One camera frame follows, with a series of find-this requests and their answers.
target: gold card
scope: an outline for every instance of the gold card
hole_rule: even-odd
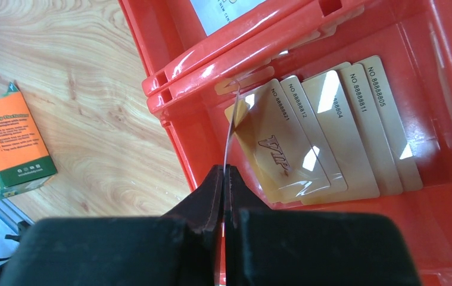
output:
[[[355,64],[341,69],[339,74],[380,194],[401,194],[403,185],[363,65]]]
[[[326,191],[326,194],[347,190],[347,183],[331,151],[328,140],[324,132],[322,132],[322,128],[320,128],[317,117],[311,109],[298,77],[290,76],[281,81],[280,84],[291,103],[292,109],[296,113],[304,134],[313,146],[315,154],[331,183],[331,187]]]
[[[345,192],[305,199],[303,203],[333,203],[380,196],[337,72],[313,77],[302,86],[348,185]]]
[[[336,66],[334,66],[334,67],[332,67],[332,68],[330,68],[330,69],[327,69],[327,70],[325,70],[325,71],[323,71],[323,72],[321,72],[321,73],[319,73],[319,74],[316,74],[316,75],[314,75],[314,76],[312,76],[312,77],[310,77],[310,78],[308,78],[308,79],[304,79],[303,82],[305,82],[305,81],[307,81],[307,80],[310,80],[310,79],[312,79],[312,78],[314,78],[314,77],[316,77],[316,76],[320,76],[320,75],[323,74],[323,73],[327,73],[327,72],[330,72],[330,71],[332,71],[332,70],[338,71],[338,70],[341,70],[341,69],[345,69],[345,68],[347,68],[347,67],[349,67],[349,66],[352,66],[352,64],[350,64],[348,61],[343,62],[343,63],[338,64],[338,65],[336,65]]]
[[[419,169],[415,163],[410,144],[406,139],[401,116],[394,101],[384,65],[380,57],[376,55],[359,61],[359,63],[364,66],[366,71],[376,108],[382,120],[404,190],[422,189],[423,183]]]
[[[231,121],[234,106],[225,110]],[[235,136],[271,203],[322,195],[330,183],[278,80],[243,95]]]

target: wooden table surface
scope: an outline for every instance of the wooden table surface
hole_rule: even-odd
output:
[[[0,0],[0,94],[16,81],[59,172],[11,200],[38,220],[160,215],[189,194],[144,78],[117,0]]]

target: cardboard box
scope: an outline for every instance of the cardboard box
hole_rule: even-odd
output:
[[[0,98],[0,199],[40,188],[57,173],[22,93]]]

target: white paper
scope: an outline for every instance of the white paper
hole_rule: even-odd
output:
[[[191,0],[207,36],[262,2],[264,0]]]

